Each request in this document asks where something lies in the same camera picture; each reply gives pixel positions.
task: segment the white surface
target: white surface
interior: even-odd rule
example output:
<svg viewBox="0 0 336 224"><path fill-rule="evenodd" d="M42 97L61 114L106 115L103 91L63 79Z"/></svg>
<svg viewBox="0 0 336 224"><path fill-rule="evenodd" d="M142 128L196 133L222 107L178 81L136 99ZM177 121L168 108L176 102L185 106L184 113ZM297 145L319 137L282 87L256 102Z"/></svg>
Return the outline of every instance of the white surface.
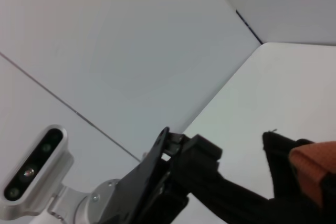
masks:
<svg viewBox="0 0 336 224"><path fill-rule="evenodd" d="M264 42L336 44L336 0L229 0Z"/></svg>
<svg viewBox="0 0 336 224"><path fill-rule="evenodd" d="M223 149L219 171L230 181L273 197L261 135L293 140L336 139L336 47L275 44L259 47L185 134ZM176 223L223 223L191 200Z"/></svg>
<svg viewBox="0 0 336 224"><path fill-rule="evenodd" d="M0 51L141 158L259 46L223 0L0 0Z"/></svg>
<svg viewBox="0 0 336 224"><path fill-rule="evenodd" d="M75 163L64 184L92 191L101 182L121 178L138 162L0 57L0 183L37 135L51 124L65 127ZM24 224L30 217L0 224Z"/></svg>

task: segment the gray seam line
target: gray seam line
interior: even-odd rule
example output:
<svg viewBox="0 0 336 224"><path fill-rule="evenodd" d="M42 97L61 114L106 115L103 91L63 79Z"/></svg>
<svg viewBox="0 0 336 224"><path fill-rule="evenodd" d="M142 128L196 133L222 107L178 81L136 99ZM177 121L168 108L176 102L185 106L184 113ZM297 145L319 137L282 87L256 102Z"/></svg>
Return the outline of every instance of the gray seam line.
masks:
<svg viewBox="0 0 336 224"><path fill-rule="evenodd" d="M102 131L100 128L95 126L92 122L90 122L87 118L85 118L82 114L80 114L78 111L76 111L73 107L71 107L68 103L63 101L60 97L55 95L52 91L47 89L44 85L42 85L40 82L38 82L33 76L31 76L29 73L27 73L24 69L22 69L18 64L13 62L11 59L9 59L7 56L5 56L2 52L0 52L0 56L2 56L5 60L7 60L10 64L12 64L14 67L16 67L18 70L20 70L22 73L24 73L28 78L30 78L33 82L35 82L37 85L39 85L41 88L43 88L45 91L47 91L49 94L51 94L53 97L55 97L58 101L60 101L62 104L64 104L66 107L68 107L72 112L74 112L76 115L78 115L80 118L82 118L85 122L90 124L93 128L95 128L97 131L99 131L101 134L103 134L105 137L107 137L109 140L111 140L114 144L119 146L123 151L128 153L130 156L132 156L135 160L140 162L140 159L138 159L135 155L133 155L131 152L125 149L121 144L113 140L108 134L106 134L104 131Z"/></svg>

